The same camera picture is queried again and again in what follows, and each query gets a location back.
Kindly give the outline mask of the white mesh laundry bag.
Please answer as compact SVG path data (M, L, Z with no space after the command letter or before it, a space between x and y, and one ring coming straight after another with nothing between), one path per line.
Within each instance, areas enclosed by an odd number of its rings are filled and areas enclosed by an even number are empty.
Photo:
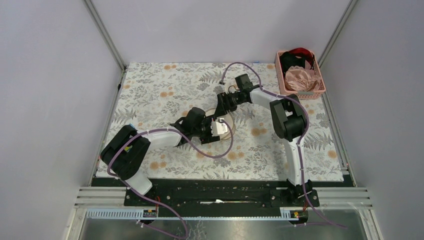
M235 123L232 116L228 113L215 117L215 110L215 108L211 108L205 112L204 130L200 137L202 144L230 139L230 131L235 132Z

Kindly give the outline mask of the peach satin lace bra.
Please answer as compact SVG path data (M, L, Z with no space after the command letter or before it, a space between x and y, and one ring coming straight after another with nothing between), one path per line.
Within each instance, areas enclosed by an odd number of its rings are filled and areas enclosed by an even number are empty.
M287 90L311 92L320 89L322 76L312 69L291 66L285 73L284 85Z

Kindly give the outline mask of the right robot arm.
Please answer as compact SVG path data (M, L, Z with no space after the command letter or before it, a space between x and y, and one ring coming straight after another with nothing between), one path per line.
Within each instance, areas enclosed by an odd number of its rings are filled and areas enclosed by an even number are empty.
M304 137L309 129L309 119L304 107L296 95L279 95L264 89L260 84L254 85L247 74L236 77L238 90L217 94L214 122L211 132L216 136L229 130L219 118L234 112L239 105L250 103L270 110L275 134L282 139L288 170L286 173L288 187L287 201L293 206L310 202L313 192L312 182L305 177Z

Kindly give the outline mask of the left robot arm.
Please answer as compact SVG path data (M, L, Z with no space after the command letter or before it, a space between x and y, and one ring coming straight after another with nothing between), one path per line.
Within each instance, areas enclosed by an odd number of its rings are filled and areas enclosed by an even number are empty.
M169 127L138 132L133 125L124 125L104 147L100 159L112 176L134 189L136 199L148 206L154 202L155 192L140 167L149 152L188 144L194 137L202 144L220 141L228 133L230 128L224 118L207 116L204 110L193 107Z

